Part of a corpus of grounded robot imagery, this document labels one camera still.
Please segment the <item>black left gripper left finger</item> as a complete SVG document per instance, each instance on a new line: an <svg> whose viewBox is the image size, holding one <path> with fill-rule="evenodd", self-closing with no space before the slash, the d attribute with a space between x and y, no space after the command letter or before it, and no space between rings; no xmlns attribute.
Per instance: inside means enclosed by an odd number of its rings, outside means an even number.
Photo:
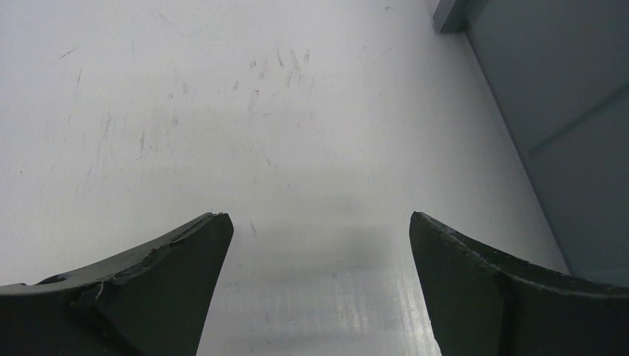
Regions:
<svg viewBox="0 0 629 356"><path fill-rule="evenodd" d="M1 287L3 355L195 355L234 234L203 214L33 285Z"/></svg>

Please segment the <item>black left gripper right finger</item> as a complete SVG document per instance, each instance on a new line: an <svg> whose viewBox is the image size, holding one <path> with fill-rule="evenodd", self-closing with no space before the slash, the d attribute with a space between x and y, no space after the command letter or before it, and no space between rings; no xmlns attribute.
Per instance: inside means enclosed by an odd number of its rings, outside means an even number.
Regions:
<svg viewBox="0 0 629 356"><path fill-rule="evenodd" d="M409 240L443 355L626 355L628 290L550 270L415 212Z"/></svg>

